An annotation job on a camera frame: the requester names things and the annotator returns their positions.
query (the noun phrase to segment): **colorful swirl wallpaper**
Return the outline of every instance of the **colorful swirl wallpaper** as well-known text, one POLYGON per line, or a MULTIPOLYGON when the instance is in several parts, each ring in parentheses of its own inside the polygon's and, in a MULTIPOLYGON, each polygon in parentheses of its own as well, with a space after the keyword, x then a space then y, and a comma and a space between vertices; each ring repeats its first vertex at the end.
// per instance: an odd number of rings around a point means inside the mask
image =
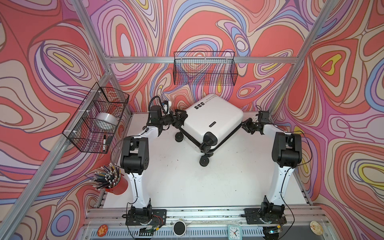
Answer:
MULTIPOLYGON (((97 0, 87 11, 108 56, 173 56, 233 50, 236 56, 297 56, 322 1, 97 0)), ((161 95, 185 109, 216 93, 244 111, 267 108, 290 64, 238 64, 235 86, 175 86, 173 64, 114 64, 133 112, 161 95)))
MULTIPOLYGON (((103 73, 70 2, 0 1, 0 221, 103 73)), ((12 240, 74 239, 109 159, 68 147, 12 240)))
POLYGON ((273 115, 309 138, 300 176, 340 239, 384 239, 383 37, 383 1, 340 1, 273 115))
MULTIPOLYGON (((82 0, 109 56, 234 50, 297 56, 323 0, 82 0)), ((300 176, 340 239, 384 239, 384 3, 340 0, 274 121, 302 130, 300 176)), ((216 93, 267 109, 290 64, 238 64, 235 86, 175 86, 173 64, 114 64, 134 112, 161 95, 185 109, 216 93)), ((104 70, 71 0, 0 0, 0 220, 104 70)), ((121 139, 122 119, 116 141, 121 139)), ((72 145, 13 240, 76 238, 99 193, 87 175, 109 162, 72 145)))

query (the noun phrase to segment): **white robotic arm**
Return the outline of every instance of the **white robotic arm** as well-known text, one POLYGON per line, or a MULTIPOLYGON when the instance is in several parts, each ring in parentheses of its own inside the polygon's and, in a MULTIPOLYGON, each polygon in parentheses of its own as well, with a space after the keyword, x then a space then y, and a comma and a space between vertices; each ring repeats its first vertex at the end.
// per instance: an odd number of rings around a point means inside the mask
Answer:
POLYGON ((123 139, 120 167, 128 174, 132 195, 134 196, 131 209, 125 216, 127 225, 138 222, 145 224, 153 218, 151 199, 148 191, 143 186, 143 174, 149 165, 149 143, 161 134, 163 126, 171 124, 176 128, 180 128, 188 116, 182 110, 176 110, 174 114, 170 110, 171 102, 164 101, 161 104, 161 106, 150 107, 147 124, 141 133, 123 139))
POLYGON ((279 219, 284 218, 285 209, 285 193, 289 179, 301 161, 301 136, 290 132, 285 132, 269 122, 269 112, 259 111, 258 119, 253 122, 251 118, 242 123, 242 128, 253 134, 259 131, 262 135, 268 135, 275 139, 272 148, 272 160, 276 162, 274 166, 272 182, 269 192, 264 196, 260 209, 253 210, 254 214, 248 217, 251 222, 260 220, 263 223, 271 223, 274 220, 281 222, 279 219))
MULTIPOLYGON (((263 133, 268 137, 275 138, 276 133, 281 132, 286 136, 291 135, 289 132, 284 132, 280 128, 272 125, 266 124, 263 127, 263 133)), ((279 164, 275 164, 272 176, 271 186, 269 188, 269 192, 267 194, 267 199, 275 205, 283 205, 284 201, 281 198, 285 198, 286 189, 288 186, 289 178, 295 168, 291 166, 283 166, 281 167, 279 164)))
MULTIPOLYGON (((136 136, 133 136, 133 138, 134 139, 147 138, 148 143, 150 143, 158 136, 159 136, 159 129, 155 126, 148 126, 141 133, 139 133, 136 136)), ((138 149, 132 150, 130 152, 137 153, 138 149)), ((150 201, 149 193, 147 189, 143 187, 144 174, 145 174, 144 172, 142 172, 141 174, 136 172, 131 172, 131 174, 128 173, 128 178, 131 184, 131 190, 132 190, 132 195, 134 199, 132 206, 139 209, 147 207, 150 201)))

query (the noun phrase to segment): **white table surface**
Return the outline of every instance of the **white table surface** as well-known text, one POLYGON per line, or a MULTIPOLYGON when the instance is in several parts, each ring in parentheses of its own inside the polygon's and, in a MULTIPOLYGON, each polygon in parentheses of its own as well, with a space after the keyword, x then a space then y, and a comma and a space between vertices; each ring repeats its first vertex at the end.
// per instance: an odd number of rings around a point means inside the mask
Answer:
MULTIPOLYGON (((244 119, 255 113, 244 113, 244 119)), ((129 135, 141 132, 147 114, 134 114, 129 135)), ((170 126, 149 143, 149 166, 143 185, 152 207, 211 207, 260 205, 268 193, 275 162, 271 158, 273 139, 239 129, 209 158, 199 164, 197 153, 184 140, 175 141, 176 128, 170 126)), ((103 208, 126 207, 133 202, 131 185, 121 195, 107 194, 103 208)), ((292 175, 285 195, 287 204, 306 204, 292 175)))

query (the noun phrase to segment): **cable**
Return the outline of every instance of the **cable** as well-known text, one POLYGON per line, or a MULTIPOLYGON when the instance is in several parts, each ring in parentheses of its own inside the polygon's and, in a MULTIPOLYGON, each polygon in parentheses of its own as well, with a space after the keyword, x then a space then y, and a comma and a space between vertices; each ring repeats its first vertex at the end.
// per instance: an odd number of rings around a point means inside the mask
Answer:
POLYGON ((291 167, 290 169, 288 169, 287 172, 285 173, 285 176, 284 176, 284 179, 283 179, 283 184, 281 185, 280 197, 282 198, 284 204, 285 204, 285 205, 289 208, 289 210, 291 211, 292 216, 293 216, 293 222, 292 222, 291 226, 288 228, 288 230, 287 230, 287 231, 286 231, 286 232, 279 238, 279 240, 282 239, 282 238, 285 236, 285 234, 287 234, 287 232, 291 229, 291 227, 292 227, 293 224, 295 223, 295 215, 293 214, 293 212, 292 212, 291 208, 288 206, 288 204, 285 202, 285 200, 284 200, 284 198, 283 198, 283 194, 282 194, 282 192, 283 192, 283 186, 284 186, 284 181, 285 181, 285 177, 287 176, 289 170, 291 170, 291 169, 292 169, 292 167, 291 167))
MULTIPOLYGON (((126 136, 126 137, 139 137, 139 136, 140 136, 140 135, 132 135, 132 136, 126 136)), ((123 141, 124 138, 126 138, 126 137, 123 137, 122 139, 120 139, 120 140, 115 144, 115 146, 113 146, 113 148, 112 148, 112 150, 111 150, 111 155, 112 155, 112 153, 113 153, 113 150, 116 148, 116 146, 119 145, 119 143, 120 143, 121 141, 123 141)))
POLYGON ((154 216, 157 217, 159 220, 161 220, 161 226, 163 226, 164 225, 163 219, 157 215, 154 215, 154 216))
POLYGON ((137 201, 137 199, 139 198, 139 195, 137 194, 137 187, 136 187, 136 179, 135 179, 135 175, 133 175, 133 173, 132 173, 132 176, 133 176, 133 181, 135 182, 135 189, 136 189, 136 200, 133 202, 133 203, 130 203, 130 202, 127 202, 127 208, 128 208, 128 204, 134 204, 136 201, 137 201))
POLYGON ((161 109, 163 109, 164 114, 165 114, 165 112, 166 112, 165 109, 164 109, 164 106, 161 104, 161 98, 160 98, 159 96, 154 96, 154 97, 149 101, 149 104, 148 104, 148 120, 147 120, 147 124, 149 123, 149 120, 150 120, 150 117, 151 117, 151 114, 150 114, 150 112, 149 112, 150 107, 151 107, 151 104, 152 104, 153 100, 155 100, 156 98, 159 99, 160 107, 161 107, 161 109))
MULTIPOLYGON (((275 127, 277 127, 278 129, 280 129, 280 130, 284 131, 283 129, 279 128, 279 126, 277 126, 277 125, 275 125, 275 124, 274 124, 274 126, 275 126, 275 127)), ((308 138, 307 138, 307 136, 305 136, 304 132, 303 132, 303 131, 301 131, 301 130, 297 130, 297 131, 293 131, 293 132, 287 132, 287 131, 284 131, 284 132, 286 132, 286 133, 301 132, 301 133, 304 135, 305 141, 307 142, 307 144, 308 144, 308 147, 310 148, 311 157, 310 157, 309 161, 307 161, 307 162, 304 162, 304 163, 302 163, 302 164, 298 164, 298 165, 297 165, 297 167, 298 167, 298 166, 302 166, 302 165, 305 165, 305 164, 307 164, 307 163, 310 163, 310 162, 312 161, 312 158, 313 158, 313 152, 312 152, 312 148, 311 148, 311 145, 310 145, 310 143, 308 142, 308 138)))
MULTIPOLYGON (((127 202, 127 207, 125 208, 125 214, 123 214, 121 216, 122 218, 127 218, 128 217, 128 202, 127 202)), ((132 235, 131 231, 129 230, 129 226, 127 225, 127 228, 128 228, 128 231, 129 231, 129 234, 131 235, 131 237, 136 240, 136 238, 132 235)))

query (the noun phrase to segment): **pen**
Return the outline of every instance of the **pen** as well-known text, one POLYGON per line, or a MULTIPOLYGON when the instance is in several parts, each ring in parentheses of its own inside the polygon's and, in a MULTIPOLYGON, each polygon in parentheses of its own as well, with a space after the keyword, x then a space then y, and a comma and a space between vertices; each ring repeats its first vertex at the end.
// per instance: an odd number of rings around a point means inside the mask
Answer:
POLYGON ((105 142, 107 141, 107 137, 104 135, 104 139, 103 139, 103 152, 106 151, 106 145, 105 145, 105 142))

